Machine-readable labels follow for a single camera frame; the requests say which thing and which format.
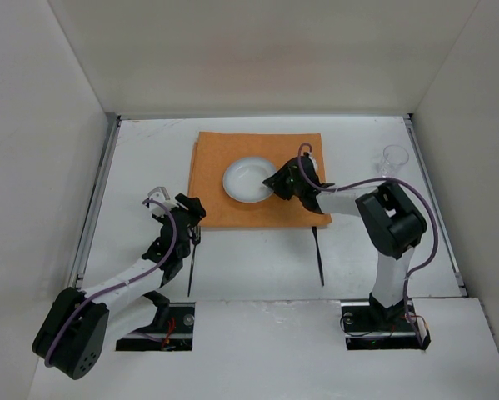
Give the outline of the black plastic fork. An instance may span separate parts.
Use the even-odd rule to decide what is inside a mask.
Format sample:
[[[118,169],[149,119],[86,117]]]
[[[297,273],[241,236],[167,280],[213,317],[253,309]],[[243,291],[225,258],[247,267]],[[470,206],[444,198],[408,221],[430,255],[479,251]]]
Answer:
[[[197,247],[201,243],[202,240],[202,228],[200,225],[197,225],[191,230],[192,236],[192,256],[191,256],[191,263],[190,263],[190,269],[189,269],[189,276],[188,276],[188,285],[187,285],[187,295],[190,296],[192,292],[192,280],[193,280],[193,274],[194,274],[194,268],[195,268],[195,259],[196,259],[196,254],[197,254]]]

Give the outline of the white ceramic plate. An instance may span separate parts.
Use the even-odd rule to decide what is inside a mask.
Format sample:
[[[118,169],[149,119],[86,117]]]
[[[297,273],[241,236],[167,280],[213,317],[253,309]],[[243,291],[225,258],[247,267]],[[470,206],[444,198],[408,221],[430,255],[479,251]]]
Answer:
[[[225,193],[240,203],[259,203],[273,195],[263,184],[277,171],[272,162],[263,157],[243,157],[232,163],[222,177]]]

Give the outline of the black plastic knife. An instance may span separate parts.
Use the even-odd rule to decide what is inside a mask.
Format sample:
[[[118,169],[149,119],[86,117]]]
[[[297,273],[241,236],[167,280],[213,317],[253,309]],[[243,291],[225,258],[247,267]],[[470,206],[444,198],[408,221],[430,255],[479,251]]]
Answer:
[[[320,246],[319,246],[318,233],[317,233],[316,226],[312,226],[312,236],[313,236],[314,242],[315,242],[316,255],[317,255],[317,268],[318,268],[320,283],[321,283],[322,287],[324,287],[325,286],[325,278],[324,278],[324,271],[323,271],[323,264],[322,264],[322,255],[321,255],[321,250],[320,250]]]

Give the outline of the orange cloth placemat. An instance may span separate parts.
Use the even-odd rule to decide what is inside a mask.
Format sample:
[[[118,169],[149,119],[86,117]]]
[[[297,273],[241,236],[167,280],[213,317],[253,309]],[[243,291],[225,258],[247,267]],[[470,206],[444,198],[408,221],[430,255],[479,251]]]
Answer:
[[[257,203],[238,202],[227,195],[222,177],[236,160],[263,157],[276,168],[297,155],[302,143],[312,145],[318,164],[317,175],[325,180],[322,136],[319,133],[256,134],[200,132],[194,144],[188,196],[197,197],[206,210],[205,228],[310,228],[332,222],[325,214],[308,212],[298,201],[272,195]]]

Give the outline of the clear plastic cup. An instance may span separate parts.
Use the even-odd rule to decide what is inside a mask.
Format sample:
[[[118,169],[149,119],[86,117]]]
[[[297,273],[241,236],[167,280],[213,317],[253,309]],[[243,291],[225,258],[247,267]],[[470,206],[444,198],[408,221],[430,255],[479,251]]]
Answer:
[[[387,145],[377,164],[377,173],[383,178],[395,178],[409,158],[410,155],[404,147],[397,144]]]

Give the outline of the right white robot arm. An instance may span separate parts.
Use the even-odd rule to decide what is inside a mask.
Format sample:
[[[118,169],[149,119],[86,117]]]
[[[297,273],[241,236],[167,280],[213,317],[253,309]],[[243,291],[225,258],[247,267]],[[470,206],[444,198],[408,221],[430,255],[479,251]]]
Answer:
[[[414,187],[392,177],[335,187],[319,181],[316,162],[308,153],[289,160],[262,184],[283,200],[298,198],[309,212],[359,217],[378,253],[371,313],[388,319],[404,312],[407,272],[427,230],[426,219],[407,195],[419,194]]]

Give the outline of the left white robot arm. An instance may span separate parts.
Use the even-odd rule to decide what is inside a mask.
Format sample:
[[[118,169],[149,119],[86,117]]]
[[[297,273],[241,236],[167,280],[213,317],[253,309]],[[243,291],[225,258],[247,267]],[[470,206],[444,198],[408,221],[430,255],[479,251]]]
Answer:
[[[206,210],[198,197],[182,193],[173,202],[160,202],[153,192],[143,203],[162,225],[159,236],[116,276],[85,290],[67,287],[57,295],[32,343],[46,367],[78,380],[105,347],[166,320],[170,301],[159,289],[178,275],[197,245],[196,228]]]

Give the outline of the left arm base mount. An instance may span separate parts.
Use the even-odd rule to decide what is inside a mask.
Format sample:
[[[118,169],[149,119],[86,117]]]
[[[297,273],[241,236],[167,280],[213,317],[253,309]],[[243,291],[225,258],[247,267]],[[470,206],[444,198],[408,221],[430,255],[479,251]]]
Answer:
[[[116,341],[118,352],[189,352],[192,351],[195,323],[194,302],[170,302],[159,292],[142,296],[156,313],[149,324],[137,328]]]

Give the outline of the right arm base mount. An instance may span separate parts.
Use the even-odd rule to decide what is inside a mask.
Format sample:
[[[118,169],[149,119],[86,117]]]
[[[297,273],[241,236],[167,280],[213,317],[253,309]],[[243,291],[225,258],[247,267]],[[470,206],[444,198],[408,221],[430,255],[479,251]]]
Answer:
[[[425,318],[412,301],[384,308],[374,298],[341,303],[339,325],[349,351],[420,350],[432,338]]]

